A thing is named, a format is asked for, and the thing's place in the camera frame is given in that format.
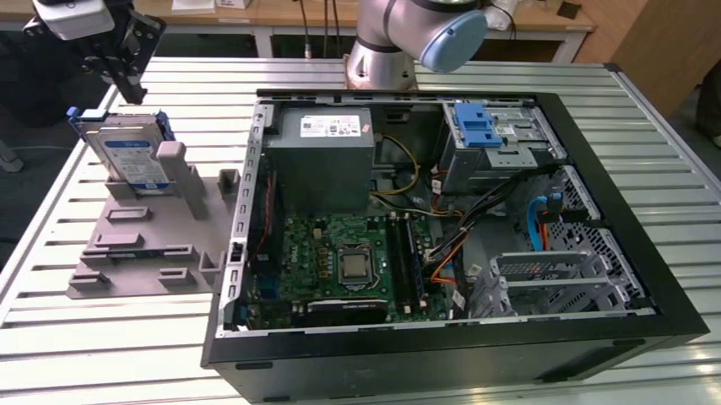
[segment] yellow cable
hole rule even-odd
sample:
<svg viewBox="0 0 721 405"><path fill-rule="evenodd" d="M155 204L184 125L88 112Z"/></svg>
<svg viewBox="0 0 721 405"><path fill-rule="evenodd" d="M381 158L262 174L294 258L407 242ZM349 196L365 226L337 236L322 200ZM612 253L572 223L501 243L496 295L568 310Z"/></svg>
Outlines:
<svg viewBox="0 0 721 405"><path fill-rule="evenodd" d="M401 194L402 192L406 192L407 190L410 190L415 186L415 183L418 182L418 177L421 176L421 169L418 168L418 162L415 162L414 154L410 153L410 150L407 150L406 146L401 143L401 141L398 139L395 139L394 137L391 137L389 135L383 135L383 138L387 138L389 141L391 141L393 143L395 143L398 145L398 147L403 150L403 152L406 153L406 155L410 158L411 162L414 163L414 179L411 180L411 182L410 182L410 184L407 186L399 188L398 190L387 190L387 191L383 191L383 192L371 192L373 196L391 196L394 194Z"/></svg>

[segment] power supply label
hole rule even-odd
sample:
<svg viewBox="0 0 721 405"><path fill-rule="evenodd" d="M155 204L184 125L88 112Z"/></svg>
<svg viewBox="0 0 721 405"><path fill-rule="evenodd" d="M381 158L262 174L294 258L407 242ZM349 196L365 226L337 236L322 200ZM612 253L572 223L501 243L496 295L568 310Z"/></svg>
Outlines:
<svg viewBox="0 0 721 405"><path fill-rule="evenodd" d="M359 136L359 116L305 116L301 118L302 138L342 138Z"/></svg>
<svg viewBox="0 0 721 405"><path fill-rule="evenodd" d="M168 186L168 177L155 160L148 141L106 141L104 149L112 165L132 186L144 190Z"/></svg>

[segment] cardboard box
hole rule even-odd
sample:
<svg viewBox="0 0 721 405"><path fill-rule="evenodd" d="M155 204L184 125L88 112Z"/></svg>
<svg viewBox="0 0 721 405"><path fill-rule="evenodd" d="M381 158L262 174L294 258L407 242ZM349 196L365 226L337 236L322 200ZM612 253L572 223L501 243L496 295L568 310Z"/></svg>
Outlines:
<svg viewBox="0 0 721 405"><path fill-rule="evenodd" d="M246 8L251 0L215 0L218 7Z"/></svg>

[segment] metal table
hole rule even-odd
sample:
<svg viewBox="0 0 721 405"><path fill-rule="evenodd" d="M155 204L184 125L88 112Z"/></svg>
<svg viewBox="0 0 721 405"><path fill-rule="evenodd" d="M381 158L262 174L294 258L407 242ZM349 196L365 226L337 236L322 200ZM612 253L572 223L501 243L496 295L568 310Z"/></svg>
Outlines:
<svg viewBox="0 0 721 405"><path fill-rule="evenodd" d="M558 93L680 279L711 334L584 382L492 387L342 403L608 404L721 402L721 185L621 73L601 65L472 63L418 68L422 89ZM156 58L146 105L114 91L103 106L171 117L200 174L241 168L257 88L343 86L341 61ZM242 403L199 368L210 295L70 300L63 295L107 190L78 144L0 275L0 396L6 403Z"/></svg>

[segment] ram slot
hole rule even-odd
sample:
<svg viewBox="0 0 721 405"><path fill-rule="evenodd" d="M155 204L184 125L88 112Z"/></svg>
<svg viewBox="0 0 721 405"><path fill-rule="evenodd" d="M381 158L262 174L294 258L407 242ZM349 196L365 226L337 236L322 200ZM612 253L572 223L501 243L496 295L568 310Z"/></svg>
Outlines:
<svg viewBox="0 0 721 405"><path fill-rule="evenodd" d="M401 313L409 314L421 306L422 274L410 223L405 218L386 220L386 238L395 307Z"/></svg>

